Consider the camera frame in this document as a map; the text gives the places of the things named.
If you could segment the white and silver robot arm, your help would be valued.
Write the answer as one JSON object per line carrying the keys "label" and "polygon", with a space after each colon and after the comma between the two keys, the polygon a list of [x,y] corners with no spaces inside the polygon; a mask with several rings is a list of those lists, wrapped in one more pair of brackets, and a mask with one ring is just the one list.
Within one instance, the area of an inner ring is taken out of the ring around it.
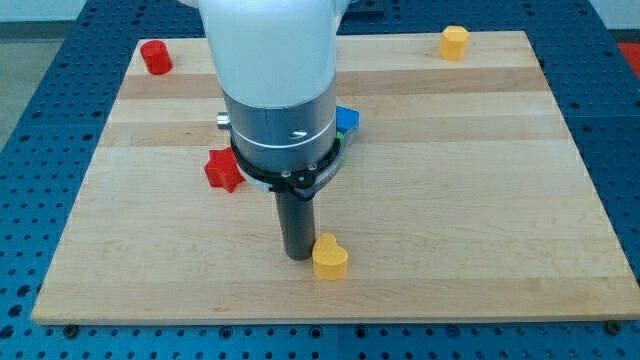
{"label": "white and silver robot arm", "polygon": [[306,201],[337,172],[337,30],[350,0],[192,0],[244,175]]}

